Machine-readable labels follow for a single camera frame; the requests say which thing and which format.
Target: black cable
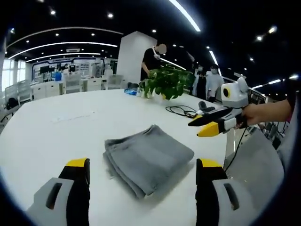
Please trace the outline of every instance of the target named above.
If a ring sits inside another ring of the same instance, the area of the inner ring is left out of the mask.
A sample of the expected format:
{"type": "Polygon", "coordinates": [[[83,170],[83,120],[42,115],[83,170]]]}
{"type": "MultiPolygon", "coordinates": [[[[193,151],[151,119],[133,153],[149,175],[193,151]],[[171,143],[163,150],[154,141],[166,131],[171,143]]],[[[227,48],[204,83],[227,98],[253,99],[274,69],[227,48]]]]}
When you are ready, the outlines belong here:
{"type": "Polygon", "coordinates": [[[231,160],[231,162],[229,163],[229,165],[228,165],[227,168],[225,169],[225,172],[227,172],[227,170],[229,169],[230,165],[233,163],[233,160],[235,159],[235,157],[236,157],[236,155],[237,155],[237,151],[238,151],[238,148],[239,148],[239,146],[240,146],[240,142],[241,142],[242,138],[244,137],[244,134],[245,134],[245,131],[246,131],[247,128],[248,128],[248,127],[245,128],[245,130],[244,130],[244,132],[243,132],[243,135],[241,135],[241,138],[240,138],[239,143],[238,143],[238,145],[237,145],[237,148],[236,148],[235,154],[234,154],[234,156],[233,156],[233,159],[231,160]]]}
{"type": "Polygon", "coordinates": [[[167,111],[171,112],[171,113],[174,113],[174,114],[177,114],[177,115],[180,115],[180,116],[184,116],[184,117],[188,117],[188,118],[191,118],[191,119],[193,119],[195,117],[196,113],[197,113],[196,110],[194,110],[191,107],[185,106],[185,105],[170,106],[170,107],[166,107],[165,109],[167,111]],[[183,111],[183,114],[175,112],[173,109],[181,109],[183,111]]]}

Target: black handle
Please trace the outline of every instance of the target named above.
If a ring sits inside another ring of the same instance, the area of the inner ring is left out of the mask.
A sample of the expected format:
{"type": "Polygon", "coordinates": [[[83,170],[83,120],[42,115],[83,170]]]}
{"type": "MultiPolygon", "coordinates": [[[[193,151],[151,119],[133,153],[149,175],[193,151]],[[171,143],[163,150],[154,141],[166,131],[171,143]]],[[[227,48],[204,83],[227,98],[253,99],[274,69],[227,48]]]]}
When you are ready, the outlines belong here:
{"type": "Polygon", "coordinates": [[[236,118],[237,125],[242,123],[240,129],[244,129],[244,128],[248,127],[247,118],[245,116],[242,116],[242,114],[239,114],[235,118],[236,118]]]}

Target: desk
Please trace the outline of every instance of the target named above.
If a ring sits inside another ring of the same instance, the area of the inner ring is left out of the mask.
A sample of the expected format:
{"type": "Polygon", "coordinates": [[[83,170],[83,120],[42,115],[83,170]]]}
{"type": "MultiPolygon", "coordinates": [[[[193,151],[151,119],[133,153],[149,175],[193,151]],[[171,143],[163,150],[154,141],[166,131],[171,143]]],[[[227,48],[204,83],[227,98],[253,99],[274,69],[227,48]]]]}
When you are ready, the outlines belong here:
{"type": "Polygon", "coordinates": [[[163,200],[134,199],[103,161],[104,141],[122,138],[159,125],[195,152],[223,164],[227,135],[198,138],[190,119],[172,114],[165,105],[197,108],[200,99],[183,94],[169,102],[127,95],[123,90],[101,90],[45,98],[24,104],[0,135],[0,166],[5,183],[26,210],[33,195],[58,177],[71,159],[90,158],[91,226],[188,226],[196,222],[195,166],[163,200]]]}

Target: ceiling light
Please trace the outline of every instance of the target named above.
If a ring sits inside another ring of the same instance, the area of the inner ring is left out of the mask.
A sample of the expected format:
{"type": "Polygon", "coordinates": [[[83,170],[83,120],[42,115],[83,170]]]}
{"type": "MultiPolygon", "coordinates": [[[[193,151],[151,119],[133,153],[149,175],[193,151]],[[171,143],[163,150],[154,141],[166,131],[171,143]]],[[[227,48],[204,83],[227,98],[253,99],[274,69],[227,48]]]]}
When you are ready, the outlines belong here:
{"type": "Polygon", "coordinates": [[[275,31],[277,31],[277,27],[276,27],[276,26],[272,26],[272,27],[269,29],[269,33],[270,33],[270,34],[274,33],[275,31]]]}
{"type": "MultiPolygon", "coordinates": [[[[215,58],[215,55],[214,55],[213,51],[212,51],[212,50],[210,50],[210,51],[209,51],[209,53],[210,53],[210,55],[211,55],[211,57],[212,57],[212,59],[213,59],[214,63],[215,63],[216,65],[218,65],[218,63],[217,63],[217,60],[216,60],[216,58],[215,58]]],[[[218,72],[219,72],[219,74],[220,74],[220,76],[221,76],[221,75],[222,75],[222,73],[221,73],[221,70],[220,70],[220,68],[218,69],[218,72]]]]}
{"type": "MultiPolygon", "coordinates": [[[[49,55],[49,56],[41,56],[26,62],[31,62],[33,60],[39,60],[39,59],[43,59],[43,58],[48,58],[48,57],[58,57],[58,56],[63,56],[63,55],[76,55],[78,53],[62,53],[62,54],[54,54],[54,55],[49,55]]],[[[100,53],[80,53],[81,55],[100,55],[100,53]]]]}
{"type": "Polygon", "coordinates": [[[257,88],[260,88],[260,87],[262,87],[262,85],[255,86],[255,87],[253,87],[252,89],[257,89],[257,88]]]}
{"type": "Polygon", "coordinates": [[[293,74],[292,76],[289,77],[289,79],[292,79],[292,80],[296,80],[299,78],[299,75],[297,74],[293,74]]]}
{"type": "Polygon", "coordinates": [[[181,68],[181,69],[183,69],[183,70],[185,70],[185,71],[186,71],[186,69],[185,69],[185,68],[183,68],[183,67],[181,67],[181,66],[179,66],[179,65],[176,65],[176,64],[175,64],[175,63],[173,63],[173,62],[170,62],[170,61],[168,61],[168,60],[165,60],[165,59],[163,59],[163,58],[161,58],[160,60],[162,60],[162,61],[164,61],[164,62],[166,62],[166,63],[170,63],[171,65],[177,66],[177,67],[179,67],[179,68],[181,68]]]}
{"type": "Polygon", "coordinates": [[[200,32],[200,28],[198,27],[198,25],[196,24],[196,22],[194,22],[194,20],[192,19],[192,17],[187,13],[187,11],[176,1],[176,0],[169,0],[174,6],[177,7],[177,9],[188,19],[188,21],[191,23],[191,25],[194,27],[194,29],[197,32],[200,32]]]}
{"type": "Polygon", "coordinates": [[[46,47],[46,46],[63,45],[63,44],[91,44],[91,45],[102,45],[102,46],[117,47],[116,45],[111,45],[111,44],[106,44],[106,43],[99,43],[99,42],[86,42],[86,41],[58,42],[58,43],[52,43],[52,44],[47,44],[47,45],[42,45],[42,46],[37,46],[37,47],[29,48],[29,49],[27,49],[27,50],[24,50],[24,51],[22,51],[22,52],[19,52],[19,53],[15,54],[15,55],[11,56],[11,57],[9,58],[9,60],[12,59],[12,58],[14,58],[14,57],[17,56],[17,55],[20,55],[20,54],[25,53],[25,52],[30,51],[30,50],[34,50],[34,49],[42,48],[42,47],[46,47]]]}
{"type": "Polygon", "coordinates": [[[274,81],[270,81],[269,84],[272,85],[272,84],[277,83],[277,82],[281,82],[281,80],[277,79],[277,80],[274,80],[274,81]]]}

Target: gray towel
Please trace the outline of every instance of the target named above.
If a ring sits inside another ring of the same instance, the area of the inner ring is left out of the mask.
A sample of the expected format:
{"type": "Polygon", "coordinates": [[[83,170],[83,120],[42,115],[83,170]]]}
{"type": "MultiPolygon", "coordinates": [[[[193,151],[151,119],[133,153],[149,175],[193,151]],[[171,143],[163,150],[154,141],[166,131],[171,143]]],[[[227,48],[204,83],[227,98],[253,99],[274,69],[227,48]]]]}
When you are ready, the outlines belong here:
{"type": "Polygon", "coordinates": [[[122,139],[105,141],[104,159],[138,198],[152,194],[194,156],[194,152],[159,126],[122,139]]]}

